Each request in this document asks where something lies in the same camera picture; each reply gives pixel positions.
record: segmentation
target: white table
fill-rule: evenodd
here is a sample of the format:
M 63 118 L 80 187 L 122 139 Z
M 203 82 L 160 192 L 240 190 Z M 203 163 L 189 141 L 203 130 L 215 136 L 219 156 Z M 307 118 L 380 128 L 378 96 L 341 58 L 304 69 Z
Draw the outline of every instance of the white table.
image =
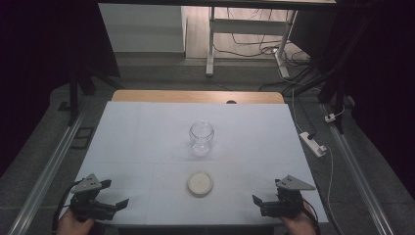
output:
M 195 157 L 189 128 L 199 119 L 215 129 L 212 150 Z M 204 198 L 187 190 L 188 177 L 207 171 L 213 188 Z M 141 225 L 271 225 L 252 194 L 276 201 L 274 179 L 288 174 L 315 185 L 287 105 L 109 102 L 78 173 L 111 179 L 97 200 L 129 198 L 112 221 Z M 302 191 L 327 222 L 317 191 Z

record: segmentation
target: human hand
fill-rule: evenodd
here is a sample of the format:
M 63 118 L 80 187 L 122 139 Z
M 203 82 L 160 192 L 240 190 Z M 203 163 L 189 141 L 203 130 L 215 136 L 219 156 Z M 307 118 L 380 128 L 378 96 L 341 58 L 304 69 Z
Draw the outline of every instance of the human hand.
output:
M 91 218 L 85 222 L 79 222 L 76 215 L 67 209 L 59 220 L 57 235 L 87 235 L 94 222 L 95 220 Z
M 307 203 L 304 207 L 311 214 L 311 208 Z M 287 227 L 290 235 L 315 235 L 315 229 L 312 220 L 303 212 L 295 218 L 280 217 L 284 225 Z

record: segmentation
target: wall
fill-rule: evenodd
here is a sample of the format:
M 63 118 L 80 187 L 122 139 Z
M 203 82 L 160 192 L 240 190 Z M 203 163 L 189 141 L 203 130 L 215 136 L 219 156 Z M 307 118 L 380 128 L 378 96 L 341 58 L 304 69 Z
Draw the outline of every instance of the wall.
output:
M 182 7 L 99 6 L 115 52 L 184 52 Z

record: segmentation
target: white power strip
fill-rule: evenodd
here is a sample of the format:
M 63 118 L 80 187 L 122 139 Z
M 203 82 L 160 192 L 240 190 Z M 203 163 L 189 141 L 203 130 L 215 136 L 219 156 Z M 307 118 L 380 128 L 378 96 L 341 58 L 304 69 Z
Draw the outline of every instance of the white power strip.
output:
M 300 134 L 301 140 L 304 141 L 304 143 L 308 146 L 308 148 L 312 151 L 312 153 L 317 157 L 320 158 L 321 156 L 326 155 L 326 146 L 322 145 L 319 146 L 317 142 L 315 142 L 314 139 L 308 139 L 308 133 L 303 132 Z

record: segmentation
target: jar lid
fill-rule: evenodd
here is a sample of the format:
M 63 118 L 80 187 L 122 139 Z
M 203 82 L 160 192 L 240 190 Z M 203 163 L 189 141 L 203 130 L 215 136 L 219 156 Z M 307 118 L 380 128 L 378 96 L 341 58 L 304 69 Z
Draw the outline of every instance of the jar lid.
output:
M 189 177 L 187 186 L 193 196 L 202 198 L 210 193 L 213 181 L 207 172 L 198 171 Z

